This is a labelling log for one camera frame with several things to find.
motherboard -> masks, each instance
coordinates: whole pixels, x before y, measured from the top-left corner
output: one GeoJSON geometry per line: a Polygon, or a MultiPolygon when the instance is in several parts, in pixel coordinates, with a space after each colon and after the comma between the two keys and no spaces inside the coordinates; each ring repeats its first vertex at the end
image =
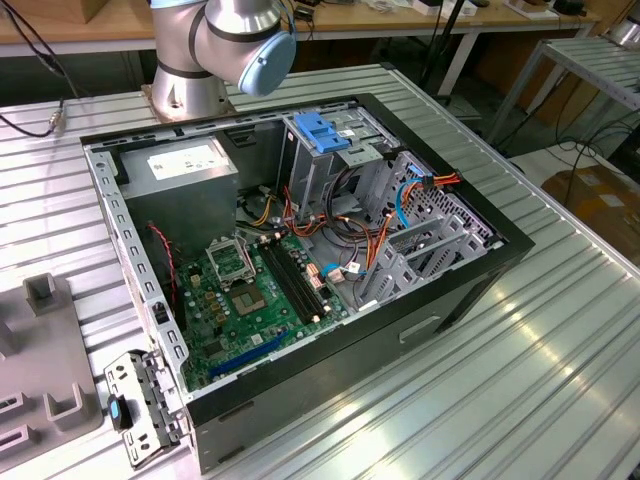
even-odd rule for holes
{"type": "Polygon", "coordinates": [[[189,391],[348,316],[297,238],[252,245],[240,239],[239,248],[232,241],[176,272],[184,296],[189,391]],[[247,267],[251,278],[228,283],[234,268],[247,267]]]}

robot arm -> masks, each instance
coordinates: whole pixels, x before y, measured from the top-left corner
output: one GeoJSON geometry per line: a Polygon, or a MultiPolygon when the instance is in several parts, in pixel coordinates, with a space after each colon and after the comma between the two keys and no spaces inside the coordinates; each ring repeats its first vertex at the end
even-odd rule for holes
{"type": "Polygon", "coordinates": [[[296,42],[277,0],[152,0],[158,70],[152,98],[170,120],[225,113],[224,81],[250,95],[282,82],[296,42]]]}

slotted aluminum surface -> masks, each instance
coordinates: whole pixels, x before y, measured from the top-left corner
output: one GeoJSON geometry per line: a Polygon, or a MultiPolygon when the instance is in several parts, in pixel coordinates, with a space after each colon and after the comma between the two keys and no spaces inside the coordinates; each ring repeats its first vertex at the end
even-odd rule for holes
{"type": "Polygon", "coordinates": [[[640,51],[605,38],[547,40],[543,52],[632,110],[640,108],[640,51]]]}
{"type": "MultiPolygon", "coordinates": [[[[246,111],[356,92],[375,93],[536,246],[459,325],[208,478],[625,478],[640,460],[637,269],[394,71],[295,74],[264,99],[231,98],[246,111]]],[[[2,113],[44,130],[53,109],[2,113]]],[[[0,128],[0,288],[44,271],[69,279],[104,407],[103,368],[145,340],[77,138],[154,119],[139,93],[67,112],[65,133],[45,140],[0,128]]],[[[3,478],[96,472],[197,477],[186,444],[134,475],[107,420],[3,478]]]]}

green motherboard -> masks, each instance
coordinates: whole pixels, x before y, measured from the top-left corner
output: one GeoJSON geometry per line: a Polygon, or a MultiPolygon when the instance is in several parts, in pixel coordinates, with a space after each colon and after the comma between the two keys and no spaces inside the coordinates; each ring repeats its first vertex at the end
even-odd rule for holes
{"type": "MultiPolygon", "coordinates": [[[[312,261],[293,236],[285,237],[278,245],[291,257],[299,277],[283,277],[282,272],[274,275],[268,264],[271,269],[277,265],[269,263],[266,252],[257,244],[247,248],[256,272],[253,283],[239,281],[224,291],[206,255],[177,270],[184,289],[186,327],[182,335],[189,358],[183,374],[189,391],[205,387],[219,375],[238,370],[348,316],[339,297],[326,285],[318,291],[311,290],[324,309],[323,316],[314,317],[313,321],[300,318],[284,293],[286,285],[279,284],[277,278],[280,283],[287,283],[289,278],[304,281],[312,289],[306,273],[306,266],[312,261]]],[[[224,266],[225,273],[244,264],[235,248],[220,250],[214,260],[224,266]]]]}

gray tray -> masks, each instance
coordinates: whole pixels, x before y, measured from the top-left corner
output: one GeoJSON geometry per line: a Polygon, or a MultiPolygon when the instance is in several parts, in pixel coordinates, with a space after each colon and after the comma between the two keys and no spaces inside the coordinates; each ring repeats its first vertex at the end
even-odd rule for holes
{"type": "Polygon", "coordinates": [[[67,282],[44,274],[0,293],[0,472],[102,420],[67,282]]]}

